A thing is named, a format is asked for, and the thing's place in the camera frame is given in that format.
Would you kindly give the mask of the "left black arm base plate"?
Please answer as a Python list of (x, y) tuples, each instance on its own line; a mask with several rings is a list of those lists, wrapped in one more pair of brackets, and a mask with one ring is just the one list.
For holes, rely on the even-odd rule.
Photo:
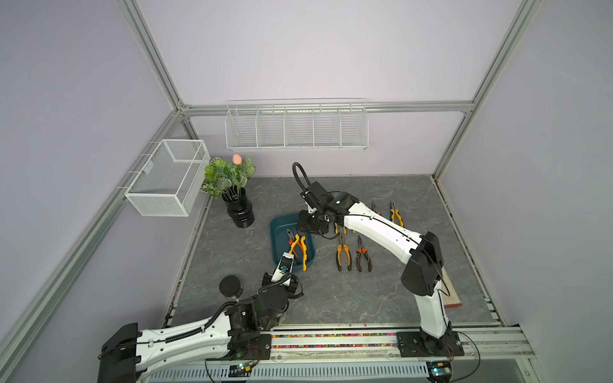
[(272, 336), (270, 334), (260, 334), (255, 338), (240, 342), (230, 342), (227, 344), (223, 354), (219, 357), (210, 357), (213, 361), (234, 361), (234, 360), (269, 360), (272, 351)]

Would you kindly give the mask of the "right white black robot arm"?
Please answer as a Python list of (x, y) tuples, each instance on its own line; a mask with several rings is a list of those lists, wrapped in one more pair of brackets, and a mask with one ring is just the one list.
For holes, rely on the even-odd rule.
[(298, 162), (292, 164), (292, 173), (308, 206), (299, 213), (298, 230), (325, 238), (331, 225), (336, 224), (341, 235), (345, 230), (357, 231), (396, 256), (405, 265), (402, 285), (415, 296), (418, 305), (426, 353), (447, 349), (453, 326), (442, 298), (444, 262), (438, 237), (430, 231), (410, 231), (378, 215), (347, 192), (327, 191), (320, 183), (311, 182)]

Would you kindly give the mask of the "orange black long-nose pliers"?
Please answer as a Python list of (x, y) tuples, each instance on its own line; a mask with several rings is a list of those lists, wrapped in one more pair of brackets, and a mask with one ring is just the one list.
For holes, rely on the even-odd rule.
[(356, 251), (356, 267), (359, 272), (363, 271), (362, 261), (366, 262), (367, 271), (373, 271), (372, 262), (368, 254), (368, 250), (364, 246), (362, 236), (358, 235), (358, 249)]

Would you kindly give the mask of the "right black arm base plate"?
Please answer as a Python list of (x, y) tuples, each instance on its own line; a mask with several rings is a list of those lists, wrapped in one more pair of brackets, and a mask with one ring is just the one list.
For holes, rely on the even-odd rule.
[(458, 333), (452, 331), (434, 338), (421, 331), (401, 331), (396, 333), (397, 348), (401, 357), (461, 357), (465, 351)]

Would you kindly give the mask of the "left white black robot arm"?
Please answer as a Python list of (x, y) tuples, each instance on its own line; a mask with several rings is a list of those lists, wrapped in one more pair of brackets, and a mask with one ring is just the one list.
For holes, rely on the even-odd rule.
[(272, 328), (290, 301), (303, 296), (299, 278), (286, 274), (256, 295), (222, 304), (213, 316), (178, 327), (142, 330), (124, 325), (103, 344), (98, 382), (138, 382), (188, 362), (253, 361), (271, 356)]

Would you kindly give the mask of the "orange black diagonal cutters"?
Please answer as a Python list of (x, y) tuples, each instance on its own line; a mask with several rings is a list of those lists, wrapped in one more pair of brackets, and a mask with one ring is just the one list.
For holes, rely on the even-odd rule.
[(294, 247), (295, 236), (294, 236), (294, 233), (290, 229), (287, 229), (287, 237), (288, 237), (288, 243), (290, 246), (289, 252), (295, 257), (297, 257), (297, 254), (295, 252), (295, 247)]

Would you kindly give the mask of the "orange black greener pliers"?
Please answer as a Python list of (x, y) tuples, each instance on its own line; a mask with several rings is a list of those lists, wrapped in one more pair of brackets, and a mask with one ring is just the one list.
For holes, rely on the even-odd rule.
[(375, 212), (376, 214), (378, 214), (378, 215), (382, 215), (382, 214), (381, 214), (381, 212), (380, 212), (380, 211), (377, 209), (377, 207), (376, 207), (376, 204), (375, 204), (375, 201), (374, 201), (374, 200), (373, 200), (373, 201), (371, 201), (370, 208), (371, 208), (371, 210), (372, 210), (373, 212)]

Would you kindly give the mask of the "yellow grey open-jaw pliers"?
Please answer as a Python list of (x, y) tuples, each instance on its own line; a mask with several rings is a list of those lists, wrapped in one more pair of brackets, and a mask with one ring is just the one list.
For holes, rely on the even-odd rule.
[(346, 235), (341, 232), (338, 235), (338, 246), (336, 255), (336, 266), (338, 271), (343, 271), (343, 260), (346, 259), (346, 269), (352, 270), (351, 253), (348, 244), (346, 243)]

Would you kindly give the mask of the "yellow black combination pliers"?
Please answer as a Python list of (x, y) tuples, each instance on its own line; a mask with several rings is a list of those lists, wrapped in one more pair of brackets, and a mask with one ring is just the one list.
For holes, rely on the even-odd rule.
[(303, 271), (307, 271), (308, 253), (306, 236), (296, 234), (294, 239), (291, 241), (290, 252), (301, 262)]

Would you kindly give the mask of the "teal plastic storage box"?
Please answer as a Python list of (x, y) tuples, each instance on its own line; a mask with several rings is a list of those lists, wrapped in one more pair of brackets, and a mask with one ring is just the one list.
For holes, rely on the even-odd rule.
[[(289, 215), (280, 215), (274, 218), (270, 223), (271, 234), (271, 250), (272, 261), (274, 265), (277, 265), (284, 252), (287, 252), (291, 248), (290, 236), (287, 231), (291, 231), (292, 238), (298, 234), (298, 213)], [(311, 234), (306, 234), (306, 267), (311, 268), (316, 257), (316, 251), (314, 247), (314, 241)]]

